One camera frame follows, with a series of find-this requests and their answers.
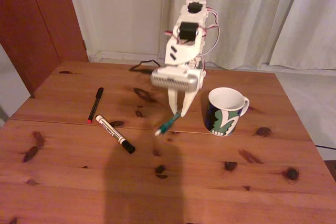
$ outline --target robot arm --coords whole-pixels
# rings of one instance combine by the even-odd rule
[[[174,114],[177,113],[177,92],[185,92],[182,117],[203,85],[205,70],[201,53],[207,31],[205,21],[209,12],[216,17],[216,25],[210,28],[218,27],[217,13],[206,7],[205,0],[186,0],[167,43],[165,66],[152,72],[153,85],[168,88],[169,105]]]

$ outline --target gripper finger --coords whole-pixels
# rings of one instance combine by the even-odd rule
[[[175,115],[177,113],[177,90],[168,89],[169,106]]]

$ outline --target black marker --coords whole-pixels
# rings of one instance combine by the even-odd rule
[[[135,147],[131,145],[115,128],[113,128],[111,124],[105,120],[105,118],[103,118],[101,115],[97,115],[96,120],[118,141],[119,144],[122,145],[122,147],[126,149],[126,151],[128,151],[129,154],[135,152]]]
[[[104,91],[104,88],[99,88],[98,91],[97,91],[96,101],[93,104],[91,113],[90,113],[89,118],[88,118],[88,123],[92,123],[93,116],[94,116],[94,114],[96,112],[96,109],[98,107],[98,103],[99,103],[99,100],[101,98],[101,95],[103,94],[103,91]]]

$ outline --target green pattern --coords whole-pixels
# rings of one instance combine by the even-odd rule
[[[228,118],[228,120],[231,119],[231,118],[235,118],[236,116],[239,116],[238,112],[239,112],[239,110],[229,111],[229,118]]]
[[[221,127],[222,120],[223,120],[222,111],[221,110],[217,110],[215,112],[215,116],[216,116],[216,118],[218,120],[214,122],[214,128],[211,131],[222,132],[225,135],[226,132],[227,132],[227,130],[231,127],[231,125],[233,124],[233,122],[235,120],[231,120],[231,121],[227,122],[223,127]],[[231,118],[233,118],[235,116],[238,116],[237,111],[229,112],[229,118],[228,119],[231,119]]]

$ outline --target black cable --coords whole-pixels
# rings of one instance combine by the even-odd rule
[[[139,67],[141,64],[143,63],[148,63],[148,62],[155,62],[159,67],[161,66],[156,60],[143,60],[143,61],[140,61],[139,64],[131,67],[129,69],[129,71],[131,72],[141,72],[141,73],[144,73],[144,74],[152,74],[153,70],[152,69],[136,69],[137,67]]]
[[[322,145],[315,145],[316,147],[320,147],[320,148],[326,148],[326,149],[331,149],[331,150],[336,150],[336,148],[333,147],[327,147],[327,146],[322,146]]]

